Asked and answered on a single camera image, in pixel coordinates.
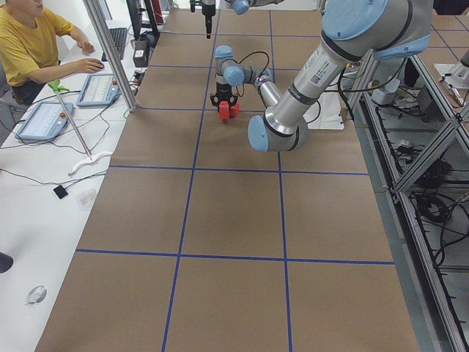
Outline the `black gripper front arm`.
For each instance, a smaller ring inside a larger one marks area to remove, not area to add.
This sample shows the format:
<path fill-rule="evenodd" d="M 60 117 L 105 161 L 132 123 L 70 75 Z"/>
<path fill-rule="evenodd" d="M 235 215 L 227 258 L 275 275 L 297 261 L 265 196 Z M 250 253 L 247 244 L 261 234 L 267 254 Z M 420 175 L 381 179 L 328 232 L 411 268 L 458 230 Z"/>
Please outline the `black gripper front arm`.
<path fill-rule="evenodd" d="M 206 38 L 210 39 L 213 29 L 213 16 L 216 11 L 216 0 L 190 0 L 190 11 L 195 12 L 197 7 L 202 9 L 205 17 Z"/>
<path fill-rule="evenodd" d="M 210 95 L 210 101 L 213 107 L 219 110 L 219 103 L 221 101 L 227 101 L 229 107 L 229 117 L 235 118 L 237 116 L 237 99 L 238 95 L 232 92 L 232 86 L 226 83 L 216 82 L 215 92 Z"/>

